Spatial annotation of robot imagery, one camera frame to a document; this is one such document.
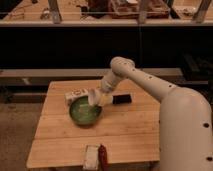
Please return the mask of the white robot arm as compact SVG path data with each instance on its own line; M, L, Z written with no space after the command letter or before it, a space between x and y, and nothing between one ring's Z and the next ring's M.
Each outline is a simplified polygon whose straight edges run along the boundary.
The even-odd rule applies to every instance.
M123 57L111 60L101 90L110 93L125 78L160 102L159 171L213 171L212 109L206 98L136 69Z

